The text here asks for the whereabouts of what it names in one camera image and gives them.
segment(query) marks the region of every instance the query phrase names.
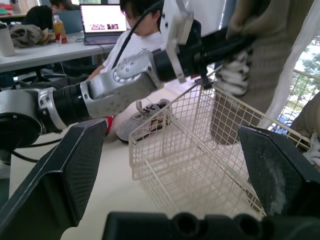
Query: shoe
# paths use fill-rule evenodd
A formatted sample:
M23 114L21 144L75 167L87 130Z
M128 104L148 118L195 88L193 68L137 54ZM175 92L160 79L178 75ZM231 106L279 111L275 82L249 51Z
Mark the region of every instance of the shoe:
M138 112L132 115L127 121L122 123L116 130L116 135L119 140L125 144L129 143L129 135L140 127L145 122L149 121L150 118L163 109L166 105L170 103L167 99L161 99L158 103L149 104L145 108L142 108L141 101L136 102L136 109ZM133 136L137 138L136 141L141 141L143 138L149 136L151 133L154 133L157 130L162 129L163 118L160 115L157 115L154 120L150 121L150 126L143 126L139 128Z

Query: wire basket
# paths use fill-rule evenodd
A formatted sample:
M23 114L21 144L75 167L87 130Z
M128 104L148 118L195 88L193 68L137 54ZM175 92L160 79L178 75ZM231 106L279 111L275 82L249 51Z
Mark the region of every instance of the wire basket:
M259 126L309 148L309 139L217 88L195 85L131 133L132 178L168 216L190 212L257 218L264 209L249 181L238 126Z

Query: plastic bottle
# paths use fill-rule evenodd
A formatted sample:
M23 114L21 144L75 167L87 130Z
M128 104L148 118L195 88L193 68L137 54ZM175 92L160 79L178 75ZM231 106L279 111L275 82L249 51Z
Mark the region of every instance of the plastic bottle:
M67 43L67 36L64 23L60 20L58 15L54 15L53 31L55 34L55 41L57 44Z

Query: white table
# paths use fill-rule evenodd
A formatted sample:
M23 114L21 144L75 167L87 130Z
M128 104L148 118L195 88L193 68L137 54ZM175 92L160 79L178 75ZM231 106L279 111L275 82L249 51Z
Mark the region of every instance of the white table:
M114 47L114 44L100 47L85 46L83 42L76 42L77 39L83 38L83 32L77 32L67 35L68 43L66 44L50 43L29 48L16 48L14 56L0 55L0 73L110 53Z
M150 102L157 103L162 98L174 100L178 94L169 91L171 87L168 87L168 90L157 91L147 99L143 99L142 105L146 106ZM129 147L120 142L115 133L119 124L136 112L136 103L134 102L115 118L111 132L104 139L98 174L83 219L78 227L65 231L61 240L101 240L107 215L111 211L154 212L156 210L140 183L132 180L132 170L129 166ZM67 131L62 134L41 136L36 143L61 138ZM26 157L39 159L52 147L43 146L32 149L17 149L16 151ZM10 197L34 165L34 163L12 156Z

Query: gray fabric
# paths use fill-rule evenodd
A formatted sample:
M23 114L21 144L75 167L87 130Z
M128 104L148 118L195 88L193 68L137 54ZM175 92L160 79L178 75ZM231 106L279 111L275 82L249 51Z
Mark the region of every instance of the gray fabric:
M33 47L42 39L42 30L36 25L11 24L8 28L16 48Z
M308 139L311 138L314 132L320 137L320 92L304 106L290 128ZM290 134L290 136L295 139L293 144L296 145L300 138L293 134Z
M262 3L260 8L265 9L266 1L263 0ZM254 4L254 0L238 0L228 35L243 33L258 37L251 46L253 54L248 73L248 91L238 98L266 113L272 103L280 74L313 0L271 0L267 9L259 16L257 14L261 9ZM255 9L256 12L248 12L250 9ZM211 135L219 144L236 143L239 125L257 126L259 122L259 119L252 118L252 112L232 107L224 97L216 96L211 119Z

